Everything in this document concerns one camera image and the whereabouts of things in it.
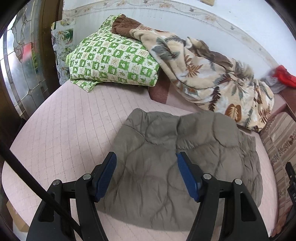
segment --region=green patterned pillow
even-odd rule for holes
[[[146,86],[155,86],[157,82],[159,64],[142,43],[111,33],[117,17],[109,16],[97,32],[85,38],[67,56],[70,80],[79,86],[85,81],[83,86],[87,88],[83,89],[88,92],[101,82]]]

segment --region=metal screw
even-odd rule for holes
[[[204,179],[207,179],[207,180],[210,180],[212,178],[212,176],[210,174],[208,174],[208,173],[205,173],[203,175],[203,177],[204,177]]]
[[[241,185],[242,184],[242,181],[240,179],[235,179],[234,182],[237,184],[237,185]]]
[[[83,175],[83,179],[84,180],[88,180],[88,179],[90,179],[91,178],[91,175],[90,174],[84,174]]]
[[[59,185],[60,182],[61,182],[61,181],[60,181],[59,179],[56,179],[56,180],[54,180],[54,181],[52,182],[52,184],[53,184],[54,186],[56,186],[56,185]]]

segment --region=pillow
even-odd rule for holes
[[[102,83],[102,81],[86,80],[86,79],[75,79],[70,80],[73,84],[78,85],[80,88],[84,89],[86,92],[90,92],[96,84]]]
[[[296,169],[296,122],[286,113],[279,113],[269,121],[260,136],[274,170],[279,199],[279,218],[292,205],[289,177],[285,170],[287,162]]]
[[[140,41],[111,33],[117,17],[109,16],[67,56],[70,80],[155,86],[159,64]]]

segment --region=decorative wallpaper border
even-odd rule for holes
[[[167,11],[179,15],[185,15],[204,22],[238,39],[243,45],[247,46],[257,55],[261,56],[271,68],[278,66],[278,63],[275,61],[275,59],[246,32],[215,14],[185,3],[171,0],[142,0],[142,2],[139,0],[104,0],[78,7],[73,10],[64,10],[63,18],[79,17],[85,14],[91,14],[104,10],[131,8]]]

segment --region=blue gripper pad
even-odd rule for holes
[[[201,184],[197,183],[196,180],[194,179],[186,161],[184,160],[184,157],[182,156],[182,154],[176,154],[177,156],[177,163],[178,163],[178,167],[179,167],[179,171],[182,175],[182,178],[184,180],[184,183],[187,187],[187,191],[190,195],[190,197],[192,197],[194,199],[194,201],[198,202],[200,195],[198,193],[198,190],[200,189]]]
[[[110,184],[112,175],[114,173],[114,170],[116,168],[117,164],[117,158],[115,153],[110,153],[111,157],[109,160],[104,160],[107,161],[108,163],[106,166],[104,165],[104,162],[102,163],[101,167],[104,168],[96,186],[96,195],[95,195],[95,200],[98,202],[102,197],[105,196],[106,191],[108,189],[108,186]]]

